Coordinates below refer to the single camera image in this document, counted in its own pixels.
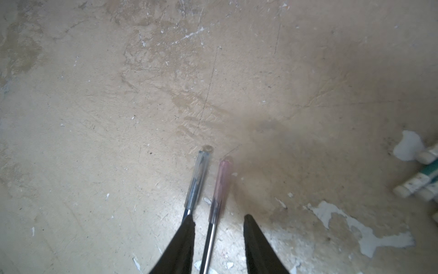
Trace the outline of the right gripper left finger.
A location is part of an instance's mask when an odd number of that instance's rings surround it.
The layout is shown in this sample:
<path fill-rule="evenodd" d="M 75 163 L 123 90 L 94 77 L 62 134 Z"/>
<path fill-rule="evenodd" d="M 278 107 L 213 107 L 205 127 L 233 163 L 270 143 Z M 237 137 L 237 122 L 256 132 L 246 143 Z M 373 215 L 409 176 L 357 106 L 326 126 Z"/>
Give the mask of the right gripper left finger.
<path fill-rule="evenodd" d="M 150 274 L 190 274 L 195 245 L 195 223 L 188 215 Z"/>

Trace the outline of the pink transparent pencil cap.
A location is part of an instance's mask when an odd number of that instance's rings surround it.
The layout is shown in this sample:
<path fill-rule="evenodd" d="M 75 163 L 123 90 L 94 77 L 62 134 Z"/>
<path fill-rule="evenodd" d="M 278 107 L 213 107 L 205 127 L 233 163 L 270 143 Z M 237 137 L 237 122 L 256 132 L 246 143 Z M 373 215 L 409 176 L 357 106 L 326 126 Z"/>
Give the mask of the pink transparent pencil cap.
<path fill-rule="evenodd" d="M 227 156 L 219 164 L 219 170 L 217 173 L 211 210 L 209 214 L 209 222 L 211 224 L 217 224 L 219 222 L 220 214 L 226 201 L 232 170 L 233 160 L 231 157 Z"/>

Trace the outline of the blue transparent pencil cap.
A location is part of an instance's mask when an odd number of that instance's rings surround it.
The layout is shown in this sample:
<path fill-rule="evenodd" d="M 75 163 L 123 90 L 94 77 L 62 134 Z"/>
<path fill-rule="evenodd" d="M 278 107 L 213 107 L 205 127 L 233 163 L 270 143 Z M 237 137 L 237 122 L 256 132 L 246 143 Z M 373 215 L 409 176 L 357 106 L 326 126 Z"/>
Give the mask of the blue transparent pencil cap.
<path fill-rule="evenodd" d="M 212 151 L 212 146 L 205 145 L 197 154 L 195 168 L 193 170 L 192 179 L 184 204 L 185 209 L 190 208 L 192 212 L 197 205 L 198 197 L 200 195 L 200 191 L 202 189 L 203 182 L 205 180 L 206 173 L 209 167 L 209 160 Z"/>

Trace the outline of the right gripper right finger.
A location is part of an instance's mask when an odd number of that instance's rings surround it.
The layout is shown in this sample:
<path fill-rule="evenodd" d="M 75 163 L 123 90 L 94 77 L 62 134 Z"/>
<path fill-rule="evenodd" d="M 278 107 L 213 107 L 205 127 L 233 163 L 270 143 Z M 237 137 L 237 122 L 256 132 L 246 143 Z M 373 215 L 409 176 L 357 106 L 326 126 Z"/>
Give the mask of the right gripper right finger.
<path fill-rule="evenodd" d="M 288 274 L 252 215 L 244 217 L 246 265 L 249 274 Z"/>

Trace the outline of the grey pencil pink cap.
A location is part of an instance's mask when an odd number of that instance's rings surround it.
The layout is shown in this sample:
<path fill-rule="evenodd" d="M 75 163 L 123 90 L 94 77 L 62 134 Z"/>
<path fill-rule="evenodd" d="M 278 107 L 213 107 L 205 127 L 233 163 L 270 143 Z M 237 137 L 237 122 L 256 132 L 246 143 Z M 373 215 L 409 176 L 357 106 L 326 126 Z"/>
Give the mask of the grey pencil pink cap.
<path fill-rule="evenodd" d="M 210 223 L 208 226 L 205 246 L 204 246 L 204 252 L 203 252 L 203 258 L 201 261 L 200 266 L 200 274 L 207 274 L 209 272 L 209 265 L 211 262 L 211 257 L 213 253 L 213 247 L 214 247 L 214 239 L 216 234 L 217 225 Z"/>

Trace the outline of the teal green pencil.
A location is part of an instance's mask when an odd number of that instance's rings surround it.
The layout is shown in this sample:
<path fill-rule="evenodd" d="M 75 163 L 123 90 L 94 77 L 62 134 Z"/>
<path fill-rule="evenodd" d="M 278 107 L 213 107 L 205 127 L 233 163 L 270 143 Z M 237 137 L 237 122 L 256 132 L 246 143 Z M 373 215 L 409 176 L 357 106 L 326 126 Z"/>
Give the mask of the teal green pencil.
<path fill-rule="evenodd" d="M 428 148 L 425 148 L 423 151 L 416 154 L 415 159 L 425 165 L 429 165 L 438 158 L 438 144 L 434 144 Z"/>

